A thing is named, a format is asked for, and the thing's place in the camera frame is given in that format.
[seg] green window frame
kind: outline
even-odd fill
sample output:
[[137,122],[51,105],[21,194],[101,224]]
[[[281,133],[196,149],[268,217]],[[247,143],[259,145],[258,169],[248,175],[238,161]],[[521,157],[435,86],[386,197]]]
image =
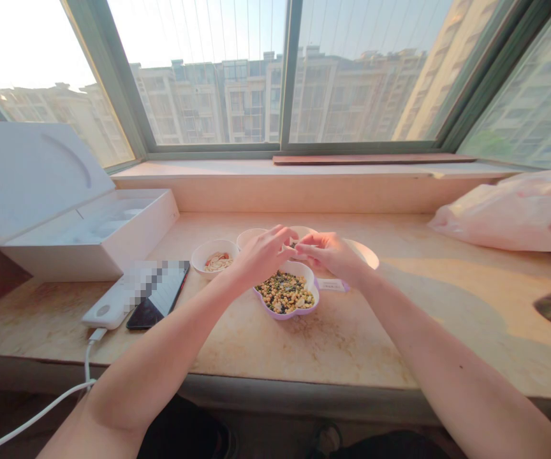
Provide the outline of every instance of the green window frame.
[[[280,99],[279,143],[158,145],[135,85],[107,0],[61,0],[89,65],[102,84],[136,159],[257,159],[274,154],[456,153],[526,48],[551,18],[551,0],[501,1],[460,69],[428,134],[435,140],[291,143],[291,115],[303,0],[288,0]],[[0,112],[0,119],[5,119]]]

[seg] plastic bag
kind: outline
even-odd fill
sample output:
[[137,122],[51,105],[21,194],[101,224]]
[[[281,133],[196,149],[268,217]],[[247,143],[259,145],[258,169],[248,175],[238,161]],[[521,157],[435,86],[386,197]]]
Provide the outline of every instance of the plastic bag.
[[480,185],[441,207],[429,226],[476,245],[551,252],[551,170]]

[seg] open box lid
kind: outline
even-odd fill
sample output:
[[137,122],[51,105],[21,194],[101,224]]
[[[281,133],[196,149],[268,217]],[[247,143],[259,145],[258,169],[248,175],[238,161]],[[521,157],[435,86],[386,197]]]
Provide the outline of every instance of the open box lid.
[[71,126],[0,121],[0,243],[112,189]]

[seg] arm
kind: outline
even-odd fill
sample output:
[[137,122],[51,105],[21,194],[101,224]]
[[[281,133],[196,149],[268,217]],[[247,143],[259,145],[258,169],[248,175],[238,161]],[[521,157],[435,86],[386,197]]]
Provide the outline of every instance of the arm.
[[551,458],[551,422],[543,413],[362,263],[337,235],[309,235],[296,248],[362,292],[431,407],[468,457]]
[[40,458],[136,457],[146,429],[179,389],[229,304],[295,252],[280,252],[290,237],[297,235],[280,225],[250,241],[231,267],[151,328],[100,377]]

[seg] wall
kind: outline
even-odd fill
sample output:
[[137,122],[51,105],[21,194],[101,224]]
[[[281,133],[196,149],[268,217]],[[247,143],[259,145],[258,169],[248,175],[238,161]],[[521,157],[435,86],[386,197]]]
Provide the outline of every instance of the wall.
[[112,177],[119,189],[170,188],[181,212],[433,214],[490,178]]

